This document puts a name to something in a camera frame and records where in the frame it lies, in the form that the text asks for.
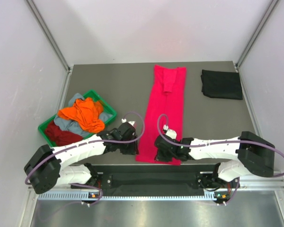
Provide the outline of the pink t-shirt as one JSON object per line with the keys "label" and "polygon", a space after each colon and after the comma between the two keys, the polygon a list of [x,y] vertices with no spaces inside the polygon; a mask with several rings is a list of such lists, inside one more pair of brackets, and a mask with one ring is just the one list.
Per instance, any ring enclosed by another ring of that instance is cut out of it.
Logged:
{"label": "pink t-shirt", "polygon": [[175,69],[154,66],[154,84],[145,115],[145,132],[141,137],[135,160],[138,162],[180,165],[181,161],[173,158],[171,161],[156,161],[157,148],[155,139],[167,124],[177,133],[176,140],[182,139],[184,116],[184,93],[186,82],[186,68]]}

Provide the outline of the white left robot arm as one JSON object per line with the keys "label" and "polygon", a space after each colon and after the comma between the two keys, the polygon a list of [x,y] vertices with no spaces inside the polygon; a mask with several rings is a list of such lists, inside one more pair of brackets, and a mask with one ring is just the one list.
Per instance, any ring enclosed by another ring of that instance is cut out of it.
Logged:
{"label": "white left robot arm", "polygon": [[88,163],[77,163],[93,156],[119,150],[136,155],[137,134],[134,121],[123,121],[118,128],[102,131],[85,140],[61,147],[41,146],[24,167],[26,184],[36,194],[43,194],[56,186],[73,184],[91,188],[98,183],[98,173]]}

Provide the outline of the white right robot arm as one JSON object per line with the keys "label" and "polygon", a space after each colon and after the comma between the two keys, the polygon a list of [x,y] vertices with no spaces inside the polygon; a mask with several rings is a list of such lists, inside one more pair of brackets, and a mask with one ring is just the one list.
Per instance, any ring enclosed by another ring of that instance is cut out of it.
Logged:
{"label": "white right robot arm", "polygon": [[175,135],[174,130],[167,130],[156,138],[155,159],[160,162],[220,159],[211,176],[217,187],[249,174],[267,178],[274,175],[274,145],[249,131],[223,140],[183,138],[177,141]]}

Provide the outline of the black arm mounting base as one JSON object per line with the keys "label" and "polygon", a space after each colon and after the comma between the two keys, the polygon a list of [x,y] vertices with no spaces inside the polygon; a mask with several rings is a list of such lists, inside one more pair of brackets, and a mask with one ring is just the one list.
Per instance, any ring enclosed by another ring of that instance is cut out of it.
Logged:
{"label": "black arm mounting base", "polygon": [[91,178],[85,183],[101,189],[123,185],[185,185],[192,189],[232,189],[214,173],[214,165],[88,165]]}

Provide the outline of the green plastic bin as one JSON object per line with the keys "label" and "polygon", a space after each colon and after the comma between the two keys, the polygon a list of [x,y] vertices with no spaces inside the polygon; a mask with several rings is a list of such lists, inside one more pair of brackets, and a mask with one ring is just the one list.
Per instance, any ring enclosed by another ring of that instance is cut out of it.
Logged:
{"label": "green plastic bin", "polygon": [[116,118],[116,111],[94,90],[76,93],[67,106],[42,123],[38,130],[49,146],[64,146],[91,137]]}

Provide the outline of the orange t-shirt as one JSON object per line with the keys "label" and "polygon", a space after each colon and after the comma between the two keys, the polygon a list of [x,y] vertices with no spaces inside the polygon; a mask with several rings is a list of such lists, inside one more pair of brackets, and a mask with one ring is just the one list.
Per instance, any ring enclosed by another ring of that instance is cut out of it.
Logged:
{"label": "orange t-shirt", "polygon": [[105,123],[99,119],[103,111],[99,101],[94,102],[88,97],[85,100],[76,99],[71,107],[59,110],[57,115],[65,120],[76,121],[84,131],[98,133],[105,129]]}

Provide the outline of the grey t-shirt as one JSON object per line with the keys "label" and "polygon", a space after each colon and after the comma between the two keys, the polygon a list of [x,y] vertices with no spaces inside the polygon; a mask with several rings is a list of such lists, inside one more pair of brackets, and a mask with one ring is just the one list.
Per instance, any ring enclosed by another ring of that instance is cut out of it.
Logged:
{"label": "grey t-shirt", "polygon": [[[68,102],[68,106],[67,107],[71,107],[74,102],[76,101],[76,99],[81,99],[81,100],[85,100],[86,98],[84,98],[81,94],[76,93]],[[109,120],[113,115],[110,113],[106,113],[105,111],[103,111],[100,116],[99,119],[102,120],[104,123]],[[82,137],[86,137],[88,136],[89,133],[88,131],[84,131],[79,124],[74,121],[74,120],[65,120],[62,119],[61,117],[59,117],[58,115],[56,115],[55,119],[54,119],[54,123],[55,125],[59,126],[59,128],[62,131],[70,131],[72,133],[78,134]]]}

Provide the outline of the dark red t-shirt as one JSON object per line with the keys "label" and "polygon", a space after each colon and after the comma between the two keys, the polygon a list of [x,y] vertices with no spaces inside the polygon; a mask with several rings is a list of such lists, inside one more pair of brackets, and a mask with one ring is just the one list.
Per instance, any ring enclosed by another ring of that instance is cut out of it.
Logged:
{"label": "dark red t-shirt", "polygon": [[45,135],[57,146],[66,146],[83,140],[83,137],[70,131],[62,131],[59,126],[51,121],[44,131]]}

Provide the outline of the folded black t-shirt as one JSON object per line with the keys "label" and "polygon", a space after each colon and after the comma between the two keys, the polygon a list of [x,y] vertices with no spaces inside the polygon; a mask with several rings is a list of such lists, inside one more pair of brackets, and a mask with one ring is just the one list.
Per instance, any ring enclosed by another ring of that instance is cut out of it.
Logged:
{"label": "folded black t-shirt", "polygon": [[209,98],[242,100],[240,75],[237,72],[202,70],[202,93]]}

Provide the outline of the left aluminium frame post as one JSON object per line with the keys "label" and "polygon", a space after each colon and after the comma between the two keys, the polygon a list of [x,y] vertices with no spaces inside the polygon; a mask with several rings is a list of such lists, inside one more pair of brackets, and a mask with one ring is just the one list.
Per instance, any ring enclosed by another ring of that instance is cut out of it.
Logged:
{"label": "left aluminium frame post", "polygon": [[25,0],[27,6],[31,10],[34,18],[36,19],[38,25],[40,26],[43,34],[45,35],[47,41],[49,42],[50,46],[52,47],[53,51],[55,52],[56,56],[58,57],[60,63],[62,64],[63,68],[69,72],[70,66],[68,65],[65,57],[63,56],[57,42],[55,41],[54,36],[52,35],[50,29],[48,28],[43,16],[41,15],[37,5],[33,0]]}

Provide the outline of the aluminium frame post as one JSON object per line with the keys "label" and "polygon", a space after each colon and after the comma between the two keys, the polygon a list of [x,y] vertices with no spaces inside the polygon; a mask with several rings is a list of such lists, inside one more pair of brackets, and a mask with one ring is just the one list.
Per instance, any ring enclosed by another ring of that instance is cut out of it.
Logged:
{"label": "aluminium frame post", "polygon": [[69,72],[70,66],[68,65],[65,57],[63,56],[57,42],[55,41],[54,36],[52,35],[50,29],[48,28],[43,16],[41,15],[37,5],[33,0],[25,0],[27,6],[31,10],[34,18],[36,19],[38,25],[40,26],[43,34],[45,35],[47,41],[49,42],[50,46],[52,47],[53,51],[55,52],[56,56],[58,57],[60,63],[62,64],[63,68]]}
{"label": "aluminium frame post", "polygon": [[269,5],[267,9],[265,10],[263,16],[261,17],[259,23],[256,26],[256,29],[254,30],[252,36],[250,37],[247,45],[245,46],[242,54],[240,55],[238,61],[235,63],[235,67],[237,69],[240,68],[240,66],[243,64],[245,59],[247,58],[248,54],[250,53],[252,47],[256,43],[257,39],[261,35],[263,29],[265,28],[266,24],[268,23],[269,19],[271,18],[273,12],[277,8],[278,4],[280,3],[280,0],[271,0],[269,2]]}

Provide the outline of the right aluminium frame post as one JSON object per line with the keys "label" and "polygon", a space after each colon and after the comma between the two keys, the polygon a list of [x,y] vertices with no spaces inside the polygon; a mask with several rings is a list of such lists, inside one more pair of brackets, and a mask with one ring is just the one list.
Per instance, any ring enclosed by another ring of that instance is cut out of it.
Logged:
{"label": "right aluminium frame post", "polygon": [[245,46],[242,54],[240,55],[238,61],[235,63],[235,67],[237,69],[240,68],[240,66],[243,64],[245,59],[247,58],[248,54],[250,53],[252,47],[256,43],[257,39],[261,35],[263,29],[265,28],[266,24],[268,23],[269,19],[271,18],[273,12],[277,8],[278,4],[280,3],[280,0],[271,0],[269,2],[269,5],[267,9],[265,10],[263,16],[261,17],[259,23],[256,26],[256,29],[254,30],[252,36],[250,37],[247,45]]}

